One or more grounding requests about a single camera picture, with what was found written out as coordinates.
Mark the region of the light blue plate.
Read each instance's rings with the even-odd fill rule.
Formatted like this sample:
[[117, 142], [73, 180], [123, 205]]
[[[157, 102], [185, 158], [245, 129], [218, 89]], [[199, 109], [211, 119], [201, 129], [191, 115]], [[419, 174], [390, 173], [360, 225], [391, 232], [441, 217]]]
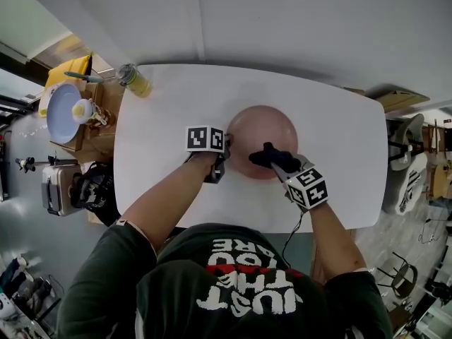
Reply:
[[72, 108], [80, 99], [74, 85], [65, 83], [54, 90], [47, 106], [47, 128], [54, 143], [65, 144], [76, 136], [79, 123], [73, 119]]

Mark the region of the black bag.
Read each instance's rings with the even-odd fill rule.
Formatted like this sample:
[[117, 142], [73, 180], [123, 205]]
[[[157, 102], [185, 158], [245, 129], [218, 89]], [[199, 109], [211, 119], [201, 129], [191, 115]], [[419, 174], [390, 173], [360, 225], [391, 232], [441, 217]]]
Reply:
[[69, 190], [71, 205], [86, 209], [109, 227], [121, 215], [114, 190], [113, 162], [94, 162], [84, 174], [75, 173]]

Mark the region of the brown cardboard box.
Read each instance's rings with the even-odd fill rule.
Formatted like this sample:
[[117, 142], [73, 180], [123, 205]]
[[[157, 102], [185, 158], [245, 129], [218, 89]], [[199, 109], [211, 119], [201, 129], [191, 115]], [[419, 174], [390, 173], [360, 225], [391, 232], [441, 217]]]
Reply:
[[104, 83], [88, 83], [81, 97], [92, 98], [100, 108], [107, 110], [114, 117], [113, 123], [107, 128], [82, 126], [68, 143], [59, 144], [53, 139], [51, 142], [80, 162], [108, 161], [114, 152], [117, 118], [123, 94], [124, 87], [113, 80]]

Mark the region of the flat cardboard sheet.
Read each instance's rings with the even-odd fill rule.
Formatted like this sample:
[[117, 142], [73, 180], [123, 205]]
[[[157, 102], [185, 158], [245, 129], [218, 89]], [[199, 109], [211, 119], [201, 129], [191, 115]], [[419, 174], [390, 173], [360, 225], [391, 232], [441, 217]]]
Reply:
[[343, 87], [343, 89], [379, 102], [385, 113], [430, 101], [430, 98], [425, 95], [391, 84], [382, 84], [367, 90], [350, 87]]

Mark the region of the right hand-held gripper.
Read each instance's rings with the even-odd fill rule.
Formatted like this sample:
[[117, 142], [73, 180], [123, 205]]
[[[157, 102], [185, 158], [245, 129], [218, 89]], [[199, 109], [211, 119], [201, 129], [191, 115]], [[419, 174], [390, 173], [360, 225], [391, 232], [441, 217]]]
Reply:
[[289, 178], [289, 174], [275, 163], [271, 163], [273, 171], [281, 183], [285, 183], [292, 202], [302, 210], [311, 210], [328, 200], [328, 190], [322, 174], [307, 157], [294, 155], [298, 173]]

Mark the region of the person's dark printed T-shirt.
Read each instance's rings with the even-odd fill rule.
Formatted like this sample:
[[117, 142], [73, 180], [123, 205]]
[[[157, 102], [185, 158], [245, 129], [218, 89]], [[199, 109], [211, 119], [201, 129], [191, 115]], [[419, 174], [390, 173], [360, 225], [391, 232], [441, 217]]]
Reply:
[[325, 285], [245, 227], [202, 224], [161, 252], [120, 221], [60, 306], [58, 339], [393, 339], [371, 273]]

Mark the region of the white and yellow cup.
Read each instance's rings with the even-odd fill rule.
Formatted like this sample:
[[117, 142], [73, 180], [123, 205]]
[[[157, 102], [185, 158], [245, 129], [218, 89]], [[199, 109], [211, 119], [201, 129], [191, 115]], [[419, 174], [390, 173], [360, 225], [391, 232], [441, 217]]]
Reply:
[[115, 122], [115, 116], [101, 108], [92, 99], [80, 99], [71, 109], [72, 119], [90, 129], [108, 128]]

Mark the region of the yellow plastic box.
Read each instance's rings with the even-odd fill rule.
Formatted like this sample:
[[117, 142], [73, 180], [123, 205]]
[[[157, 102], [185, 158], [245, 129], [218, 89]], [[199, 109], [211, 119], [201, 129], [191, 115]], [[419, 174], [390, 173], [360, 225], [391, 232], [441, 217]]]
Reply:
[[59, 64], [57, 67], [49, 70], [48, 79], [44, 87], [44, 91], [40, 98], [38, 107], [38, 115], [40, 118], [47, 116], [47, 107], [50, 97], [56, 88], [63, 83], [70, 83], [77, 87], [80, 91], [84, 91], [87, 82], [82, 78], [67, 76], [66, 72], [90, 75], [93, 58], [91, 55], [82, 56]]

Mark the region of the green spatula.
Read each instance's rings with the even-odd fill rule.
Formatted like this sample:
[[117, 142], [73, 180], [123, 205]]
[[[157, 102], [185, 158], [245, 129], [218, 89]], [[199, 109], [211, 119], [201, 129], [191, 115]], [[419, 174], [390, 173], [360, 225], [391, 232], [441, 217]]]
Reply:
[[76, 72], [72, 72], [72, 71], [66, 71], [64, 74], [68, 77], [81, 79], [81, 80], [87, 81], [89, 83], [103, 83], [104, 82], [104, 79], [102, 77], [86, 75], [86, 74], [76, 73]]

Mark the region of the grey chair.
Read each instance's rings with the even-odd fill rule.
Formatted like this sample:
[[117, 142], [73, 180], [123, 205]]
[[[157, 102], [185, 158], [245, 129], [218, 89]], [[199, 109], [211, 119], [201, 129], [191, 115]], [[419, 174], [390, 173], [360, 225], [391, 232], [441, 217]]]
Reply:
[[388, 138], [388, 165], [393, 171], [407, 169], [414, 157], [424, 152], [422, 127], [424, 115], [405, 120]]

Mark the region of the silver suitcase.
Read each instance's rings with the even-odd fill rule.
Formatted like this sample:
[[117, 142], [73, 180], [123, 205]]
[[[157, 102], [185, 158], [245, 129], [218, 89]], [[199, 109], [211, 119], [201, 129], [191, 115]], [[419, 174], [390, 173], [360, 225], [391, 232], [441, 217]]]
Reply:
[[49, 214], [64, 217], [81, 210], [71, 204], [73, 178], [79, 175], [79, 165], [46, 166], [43, 169], [42, 205]]

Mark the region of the striped cushion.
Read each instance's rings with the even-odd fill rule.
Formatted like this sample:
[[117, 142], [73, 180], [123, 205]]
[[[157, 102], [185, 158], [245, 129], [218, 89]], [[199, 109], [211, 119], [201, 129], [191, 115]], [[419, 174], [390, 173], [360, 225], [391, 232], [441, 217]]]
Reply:
[[408, 176], [407, 186], [399, 205], [400, 214], [404, 215], [414, 208], [420, 196], [421, 181], [422, 175], [416, 170], [411, 170]]

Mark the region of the person's left forearm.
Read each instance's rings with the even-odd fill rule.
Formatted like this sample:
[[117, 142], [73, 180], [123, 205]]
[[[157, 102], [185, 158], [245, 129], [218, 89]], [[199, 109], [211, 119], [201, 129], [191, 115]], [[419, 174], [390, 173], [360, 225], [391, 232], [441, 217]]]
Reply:
[[218, 155], [196, 153], [142, 194], [122, 215], [136, 226], [155, 250], [165, 243], [200, 192]]

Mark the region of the yellow drink bottle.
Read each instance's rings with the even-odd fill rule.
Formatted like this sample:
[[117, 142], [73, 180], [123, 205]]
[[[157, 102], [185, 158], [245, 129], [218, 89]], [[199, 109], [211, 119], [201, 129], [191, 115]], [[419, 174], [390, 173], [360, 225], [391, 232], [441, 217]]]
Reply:
[[116, 71], [119, 84], [130, 90], [135, 96], [145, 98], [152, 90], [150, 81], [133, 64], [124, 64]]

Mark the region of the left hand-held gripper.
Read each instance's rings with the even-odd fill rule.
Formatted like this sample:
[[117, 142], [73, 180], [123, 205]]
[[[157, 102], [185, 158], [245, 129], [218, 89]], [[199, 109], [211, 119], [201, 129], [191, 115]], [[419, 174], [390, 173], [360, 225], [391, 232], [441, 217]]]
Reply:
[[204, 179], [205, 183], [217, 184], [225, 173], [225, 161], [229, 158], [233, 135], [226, 134], [222, 129], [209, 125], [188, 126], [186, 128], [186, 152], [189, 153], [186, 162], [196, 153], [210, 152], [217, 155], [215, 164]]

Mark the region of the black tripod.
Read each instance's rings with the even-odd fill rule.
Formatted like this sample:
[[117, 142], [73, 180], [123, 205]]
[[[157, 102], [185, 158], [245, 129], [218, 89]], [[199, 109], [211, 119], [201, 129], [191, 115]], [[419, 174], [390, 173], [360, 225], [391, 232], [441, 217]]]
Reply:
[[48, 156], [45, 161], [36, 161], [33, 157], [27, 157], [26, 159], [16, 158], [15, 163], [19, 166], [19, 170], [23, 170], [24, 173], [28, 171], [34, 172], [37, 166], [65, 166], [65, 165], [78, 165], [76, 159], [59, 159], [56, 156]]

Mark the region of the person's right forearm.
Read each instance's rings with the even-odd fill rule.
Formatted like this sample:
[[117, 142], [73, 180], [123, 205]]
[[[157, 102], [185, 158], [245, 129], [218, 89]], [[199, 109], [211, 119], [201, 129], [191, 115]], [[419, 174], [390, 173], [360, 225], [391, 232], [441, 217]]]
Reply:
[[354, 239], [327, 202], [312, 208], [310, 216], [326, 281], [367, 268]]

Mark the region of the big pink plate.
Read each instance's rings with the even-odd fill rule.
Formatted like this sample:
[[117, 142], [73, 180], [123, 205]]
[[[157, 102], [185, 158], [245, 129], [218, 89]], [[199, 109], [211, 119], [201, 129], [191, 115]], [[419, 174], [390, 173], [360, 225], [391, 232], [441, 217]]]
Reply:
[[270, 142], [278, 150], [296, 153], [298, 137], [290, 119], [280, 110], [256, 105], [238, 113], [230, 122], [227, 133], [232, 136], [229, 163], [238, 173], [250, 179], [276, 178], [273, 170], [253, 164], [249, 155]]

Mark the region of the dark blue cloth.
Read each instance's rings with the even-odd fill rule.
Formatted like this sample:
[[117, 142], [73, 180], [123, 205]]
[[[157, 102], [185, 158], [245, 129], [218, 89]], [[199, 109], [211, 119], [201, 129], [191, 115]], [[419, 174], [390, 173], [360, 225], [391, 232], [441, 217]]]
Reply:
[[298, 172], [301, 168], [301, 162], [291, 152], [278, 150], [271, 142], [265, 142], [262, 150], [251, 153], [249, 161], [268, 169], [272, 169], [273, 165], [276, 165], [287, 173]]

